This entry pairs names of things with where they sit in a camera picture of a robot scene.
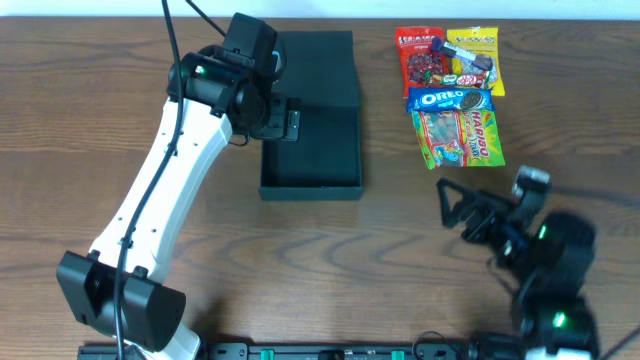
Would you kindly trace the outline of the red candy bag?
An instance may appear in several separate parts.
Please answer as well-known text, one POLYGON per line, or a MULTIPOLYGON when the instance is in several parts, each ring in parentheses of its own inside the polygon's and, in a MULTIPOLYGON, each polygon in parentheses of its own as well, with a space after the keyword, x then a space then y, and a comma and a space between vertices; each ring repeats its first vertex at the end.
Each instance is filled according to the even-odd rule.
POLYGON ((444 29, 430 26, 402 26, 395 31, 396 47, 399 54, 403 80, 403 97, 409 89, 427 86, 427 72, 445 74, 449 72, 446 57, 431 49, 434 39, 443 40, 444 29))

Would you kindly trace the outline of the dark green box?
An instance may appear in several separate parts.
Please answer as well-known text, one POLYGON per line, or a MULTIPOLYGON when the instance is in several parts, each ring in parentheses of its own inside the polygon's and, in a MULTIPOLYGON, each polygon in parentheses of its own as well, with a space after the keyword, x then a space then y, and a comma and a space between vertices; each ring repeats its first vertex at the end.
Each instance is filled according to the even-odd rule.
POLYGON ((353 201, 364 192, 361 91, 350 31, 289 31, 273 90, 300 104, 296 141, 262 143, 264 201, 353 201))

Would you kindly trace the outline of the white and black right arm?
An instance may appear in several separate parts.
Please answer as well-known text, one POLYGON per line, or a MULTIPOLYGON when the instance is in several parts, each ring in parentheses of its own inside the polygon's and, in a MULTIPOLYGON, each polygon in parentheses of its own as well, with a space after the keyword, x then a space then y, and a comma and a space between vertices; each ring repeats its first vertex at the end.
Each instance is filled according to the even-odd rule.
POLYGON ((549 213, 529 230, 551 191, 546 175, 519 175, 513 199, 437 184, 442 224, 464 224, 463 240, 490 248, 495 264, 519 282, 511 302, 517 337, 484 335, 472 359, 596 359, 596 321, 580 290, 595 258, 595 227, 566 211, 549 213))

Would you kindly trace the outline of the yellow snack bag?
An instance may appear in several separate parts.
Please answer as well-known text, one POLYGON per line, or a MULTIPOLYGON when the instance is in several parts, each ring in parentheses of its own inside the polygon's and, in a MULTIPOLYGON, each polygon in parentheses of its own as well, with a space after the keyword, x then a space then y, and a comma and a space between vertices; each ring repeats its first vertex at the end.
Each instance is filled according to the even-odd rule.
POLYGON ((505 96, 500 70, 498 27, 449 29, 447 40, 458 55, 451 60, 455 74, 486 74, 493 96, 505 96))

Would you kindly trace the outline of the Haribo gummy bag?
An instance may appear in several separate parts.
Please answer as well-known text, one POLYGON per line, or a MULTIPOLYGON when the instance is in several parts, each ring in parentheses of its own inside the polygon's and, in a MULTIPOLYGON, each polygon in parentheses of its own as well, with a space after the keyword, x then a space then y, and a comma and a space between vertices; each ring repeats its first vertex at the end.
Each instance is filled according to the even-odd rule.
POLYGON ((412 111, 411 118, 429 169, 505 165, 493 111, 412 111))

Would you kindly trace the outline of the blue Oreo pack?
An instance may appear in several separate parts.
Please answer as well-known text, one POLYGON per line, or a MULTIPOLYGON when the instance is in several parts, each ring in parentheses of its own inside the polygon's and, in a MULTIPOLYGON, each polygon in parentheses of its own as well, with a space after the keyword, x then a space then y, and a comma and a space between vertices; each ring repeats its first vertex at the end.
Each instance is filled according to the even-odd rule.
POLYGON ((410 88, 406 111, 494 110, 491 91, 465 88, 410 88))

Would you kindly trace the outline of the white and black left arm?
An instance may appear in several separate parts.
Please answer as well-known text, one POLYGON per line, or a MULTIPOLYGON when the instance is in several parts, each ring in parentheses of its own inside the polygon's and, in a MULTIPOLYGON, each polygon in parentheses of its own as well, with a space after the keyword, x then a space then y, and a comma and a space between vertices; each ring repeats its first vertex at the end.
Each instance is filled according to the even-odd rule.
POLYGON ((115 339, 82 359, 193 359, 199 336, 185 295, 166 286, 175 244, 214 160, 234 136, 294 141, 299 102, 273 91, 286 64, 264 21, 235 14, 223 41, 176 54, 158 133, 123 203, 86 254, 67 252, 56 278, 75 319, 115 339))

